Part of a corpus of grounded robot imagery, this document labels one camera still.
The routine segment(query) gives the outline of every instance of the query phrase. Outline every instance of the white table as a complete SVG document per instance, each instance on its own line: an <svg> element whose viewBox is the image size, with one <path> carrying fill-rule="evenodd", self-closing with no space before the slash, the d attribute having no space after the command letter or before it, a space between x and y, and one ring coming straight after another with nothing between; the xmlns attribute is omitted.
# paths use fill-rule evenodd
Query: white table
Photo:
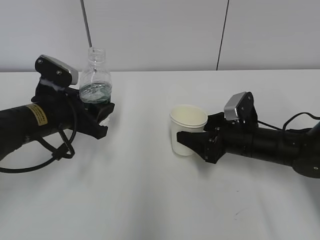
<svg viewBox="0 0 320 240"><path fill-rule="evenodd" d="M106 138L78 133L73 159L0 174L1 240L318 240L320 179L226 154L216 165L171 150L169 112L193 104L221 112L251 91L259 119L282 126L320 115L320 70L113 72ZM30 102L38 73L0 73L0 109ZM298 118L291 128L316 122ZM56 146L57 135L49 137ZM38 143L2 167L47 160Z"/></svg>

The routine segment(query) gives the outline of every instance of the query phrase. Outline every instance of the plastic bottle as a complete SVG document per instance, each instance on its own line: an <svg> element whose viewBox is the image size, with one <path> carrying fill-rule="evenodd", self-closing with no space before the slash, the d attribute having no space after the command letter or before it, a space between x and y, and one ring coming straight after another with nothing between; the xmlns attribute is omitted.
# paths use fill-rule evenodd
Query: plastic bottle
<svg viewBox="0 0 320 240"><path fill-rule="evenodd" d="M80 77L79 94L84 103L101 104L111 100L112 81L106 67L106 51L90 47L88 65Z"/></svg>

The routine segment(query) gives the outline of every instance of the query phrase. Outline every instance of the yellow warning label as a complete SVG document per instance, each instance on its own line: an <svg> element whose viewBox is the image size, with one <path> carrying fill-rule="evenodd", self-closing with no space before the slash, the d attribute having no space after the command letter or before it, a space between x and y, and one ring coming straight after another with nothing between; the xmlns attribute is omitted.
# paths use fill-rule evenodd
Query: yellow warning label
<svg viewBox="0 0 320 240"><path fill-rule="evenodd" d="M33 103L26 105L26 107L33 112L39 126L46 125L48 123L47 116L39 105Z"/></svg>

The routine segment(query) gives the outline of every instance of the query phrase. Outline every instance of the white paper cup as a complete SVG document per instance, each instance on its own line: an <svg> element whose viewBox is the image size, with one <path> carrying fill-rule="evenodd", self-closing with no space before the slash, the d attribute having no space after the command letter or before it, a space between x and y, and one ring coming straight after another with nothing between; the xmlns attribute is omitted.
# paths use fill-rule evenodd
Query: white paper cup
<svg viewBox="0 0 320 240"><path fill-rule="evenodd" d="M208 121L208 115L200 108L192 105L179 105L172 109L171 118L171 144L176 154L190 156L195 152L177 142L177 132L202 133Z"/></svg>

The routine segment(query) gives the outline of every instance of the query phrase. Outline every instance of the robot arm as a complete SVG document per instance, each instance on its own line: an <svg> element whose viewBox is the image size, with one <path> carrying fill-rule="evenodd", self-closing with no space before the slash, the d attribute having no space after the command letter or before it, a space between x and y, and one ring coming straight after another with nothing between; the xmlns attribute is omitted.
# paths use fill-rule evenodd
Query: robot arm
<svg viewBox="0 0 320 240"><path fill-rule="evenodd" d="M208 117L206 132L181 131L177 133L177 141L208 163L216 164L225 153L231 153L291 166L301 175L320 178L320 123L314 128L286 130L297 116L283 129L258 127L261 122L253 95L242 92L231 97L224 112Z"/></svg>
<svg viewBox="0 0 320 240"><path fill-rule="evenodd" d="M24 173L42 168L54 160L72 158L71 145L76 132L96 139L106 136L108 127L100 126L114 110L113 103L86 103L79 98L79 90L70 88L78 81L78 72L67 64L46 55L35 61L35 69L41 74L32 104L0 111L0 160L32 141L38 141L52 152L52 158L35 167L22 169L1 168L3 173ZM64 129L73 130L70 139ZM43 137L59 133L63 144L54 148Z"/></svg>

